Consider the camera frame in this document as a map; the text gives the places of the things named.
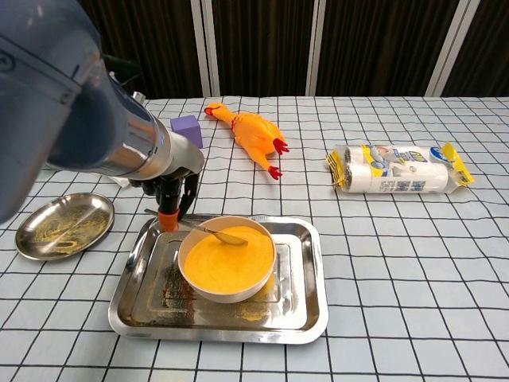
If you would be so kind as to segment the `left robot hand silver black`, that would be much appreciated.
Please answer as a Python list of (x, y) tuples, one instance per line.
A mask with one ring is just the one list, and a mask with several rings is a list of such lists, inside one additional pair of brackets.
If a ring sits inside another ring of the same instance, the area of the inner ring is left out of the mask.
[(170, 131), (128, 180), (133, 187), (155, 197), (159, 224), (163, 230), (175, 232), (196, 197), (203, 166), (201, 150), (186, 137)]

